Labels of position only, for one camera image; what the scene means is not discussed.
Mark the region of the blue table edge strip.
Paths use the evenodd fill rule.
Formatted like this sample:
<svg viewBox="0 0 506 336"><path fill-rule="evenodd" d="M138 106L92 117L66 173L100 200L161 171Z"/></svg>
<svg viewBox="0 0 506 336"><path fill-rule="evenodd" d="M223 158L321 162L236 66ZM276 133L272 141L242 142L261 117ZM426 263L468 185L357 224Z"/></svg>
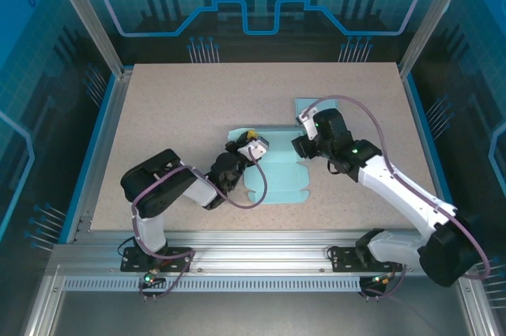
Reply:
<svg viewBox="0 0 506 336"><path fill-rule="evenodd" d="M421 183L420 180L415 179L413 173L403 172L403 175L407 177L411 183L415 183L417 190L423 188L426 194L434 192L434 194L429 195L429 198L435 199L437 204L441 204L442 202L452 204L453 198L447 184L438 152L436 151L432 133L429 129L429 121L426 118L420 95L418 94L416 85L410 74L402 79L402 84L410 105L413 121L417 129L432 183L430 186ZM433 209L429 204L423 202L407 189L403 189L401 196L402 199L405 200L413 199L414 204L403 204L401 208L397 206L395 206L395 208L416 230L418 230L425 240L429 240L430 236L436 231L436 227L440 227L441 224L446 225L451 223L451 221L447 219L448 215L451 216L451 211L448 206L443 208L443 213L438 213L437 210Z"/></svg>

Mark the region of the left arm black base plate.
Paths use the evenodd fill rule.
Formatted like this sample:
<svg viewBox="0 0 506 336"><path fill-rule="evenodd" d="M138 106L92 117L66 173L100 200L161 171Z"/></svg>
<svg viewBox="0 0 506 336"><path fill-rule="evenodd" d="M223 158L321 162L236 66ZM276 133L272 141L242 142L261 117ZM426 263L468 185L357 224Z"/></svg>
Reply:
<svg viewBox="0 0 506 336"><path fill-rule="evenodd" d="M155 259L147 255L139 246L126 247L123 250L123 260L120 265L122 272L147 273L158 268L161 273L180 273L188 271L189 247L163 247L158 254L171 257L170 260Z"/></svg>

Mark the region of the aluminium frame post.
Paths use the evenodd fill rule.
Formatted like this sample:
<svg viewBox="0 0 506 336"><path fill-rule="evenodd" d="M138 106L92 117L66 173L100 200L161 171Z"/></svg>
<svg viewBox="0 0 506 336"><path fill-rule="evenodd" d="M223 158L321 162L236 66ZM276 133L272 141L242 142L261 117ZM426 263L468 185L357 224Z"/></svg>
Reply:
<svg viewBox="0 0 506 336"><path fill-rule="evenodd" d="M451 0L432 0L418 30L415 32L402 60L399 64L399 76L405 81L415 62L420 57L430 36L433 34L440 19L449 7Z"/></svg>
<svg viewBox="0 0 506 336"><path fill-rule="evenodd" d="M92 3L89 0L69 0L79 16L82 24L92 38L97 50L100 52L110 71L119 80L123 80L126 68L121 62L115 48L100 22Z"/></svg>

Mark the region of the light blue paper box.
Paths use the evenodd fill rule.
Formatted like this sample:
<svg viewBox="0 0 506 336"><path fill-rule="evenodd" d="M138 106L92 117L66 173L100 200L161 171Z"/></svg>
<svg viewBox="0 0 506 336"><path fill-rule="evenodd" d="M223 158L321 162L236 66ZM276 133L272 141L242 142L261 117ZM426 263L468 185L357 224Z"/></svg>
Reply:
<svg viewBox="0 0 506 336"><path fill-rule="evenodd" d="M310 98L310 97L295 99L296 123L298 125L301 124L300 120L298 119L298 115L316 101L317 98ZM323 111L331 108L338 109L338 102L336 100L325 100L317 104L315 108L317 111Z"/></svg>
<svg viewBox="0 0 506 336"><path fill-rule="evenodd" d="M306 201L310 183L308 168L300 162L292 140L303 134L296 126L260 127L259 137L270 143L267 153L259 160L259 166L247 168L244 186L251 202L263 205L296 204Z"/></svg>

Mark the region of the aluminium mounting beam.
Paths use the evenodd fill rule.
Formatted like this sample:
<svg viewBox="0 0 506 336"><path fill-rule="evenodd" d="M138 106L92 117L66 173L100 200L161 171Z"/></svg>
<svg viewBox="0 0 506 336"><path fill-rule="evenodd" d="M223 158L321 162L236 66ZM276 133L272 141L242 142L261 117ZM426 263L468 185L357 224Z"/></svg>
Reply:
<svg viewBox="0 0 506 336"><path fill-rule="evenodd" d="M191 247L190 275L329 276L327 249L352 247L362 231L166 232L171 247ZM45 275L118 276L118 245L129 232L79 232L76 242L54 246Z"/></svg>

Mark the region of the aluminium side rail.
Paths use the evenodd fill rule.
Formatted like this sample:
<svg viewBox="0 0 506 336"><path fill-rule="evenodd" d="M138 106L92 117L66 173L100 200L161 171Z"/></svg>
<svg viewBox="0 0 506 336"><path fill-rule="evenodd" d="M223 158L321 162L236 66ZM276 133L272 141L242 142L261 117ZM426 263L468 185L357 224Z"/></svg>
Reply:
<svg viewBox="0 0 506 336"><path fill-rule="evenodd" d="M96 127L90 139L90 147L86 152L71 207L69 208L72 222L66 237L68 244L76 242L80 232L88 233L91 231L93 214L133 70L132 66L128 66L125 69L123 78L116 79L110 84L99 110Z"/></svg>

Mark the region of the metal bottom frame tray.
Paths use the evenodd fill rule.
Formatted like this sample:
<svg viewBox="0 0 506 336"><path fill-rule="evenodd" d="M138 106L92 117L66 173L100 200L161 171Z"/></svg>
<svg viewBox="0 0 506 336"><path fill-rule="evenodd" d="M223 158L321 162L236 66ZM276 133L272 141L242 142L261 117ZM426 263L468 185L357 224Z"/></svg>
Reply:
<svg viewBox="0 0 506 336"><path fill-rule="evenodd" d="M143 300L69 279L43 281L19 336L490 336L471 291L410 277L393 296L335 289L199 290Z"/></svg>

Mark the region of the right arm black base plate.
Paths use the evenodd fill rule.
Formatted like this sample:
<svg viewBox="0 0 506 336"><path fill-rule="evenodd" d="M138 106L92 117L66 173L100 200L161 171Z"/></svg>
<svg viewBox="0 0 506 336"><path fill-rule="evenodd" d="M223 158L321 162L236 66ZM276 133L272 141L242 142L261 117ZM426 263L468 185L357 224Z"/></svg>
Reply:
<svg viewBox="0 0 506 336"><path fill-rule="evenodd" d="M401 272L402 264L396 262L380 262L367 248L332 246L327 249L335 273L372 273Z"/></svg>

